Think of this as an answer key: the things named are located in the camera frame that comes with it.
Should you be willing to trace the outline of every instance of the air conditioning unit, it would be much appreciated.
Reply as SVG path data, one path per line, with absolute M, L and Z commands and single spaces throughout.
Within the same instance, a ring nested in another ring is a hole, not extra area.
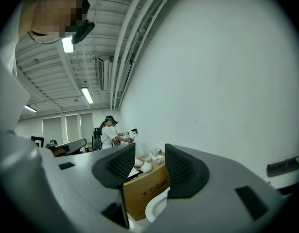
M 110 90 L 110 80 L 111 80 L 111 71 L 112 63 L 109 60 L 97 60 L 97 71 L 99 74 L 100 88 L 102 91 Z

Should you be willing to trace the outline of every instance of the window blind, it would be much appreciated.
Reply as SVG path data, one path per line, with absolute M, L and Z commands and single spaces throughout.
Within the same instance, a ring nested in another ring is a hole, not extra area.
M 80 124 L 82 138 L 86 139 L 87 143 L 92 142 L 94 129 L 92 113 L 80 114 Z
M 49 139 L 55 139 L 57 144 L 63 144 L 61 117 L 43 119 L 43 134 Z
M 77 115 L 66 116 L 68 142 L 79 140 Z

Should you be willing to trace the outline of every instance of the woman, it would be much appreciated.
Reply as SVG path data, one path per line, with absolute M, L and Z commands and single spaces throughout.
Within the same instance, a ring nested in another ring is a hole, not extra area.
M 131 139 L 125 139 L 119 135 L 117 135 L 112 129 L 111 126 L 115 122 L 114 118 L 112 116 L 107 116 L 104 122 L 102 122 L 100 126 L 100 132 L 101 132 L 101 142 L 102 142 L 102 149 L 108 149 L 111 148 L 111 144 L 113 139 L 117 141 L 123 141 L 131 143 Z

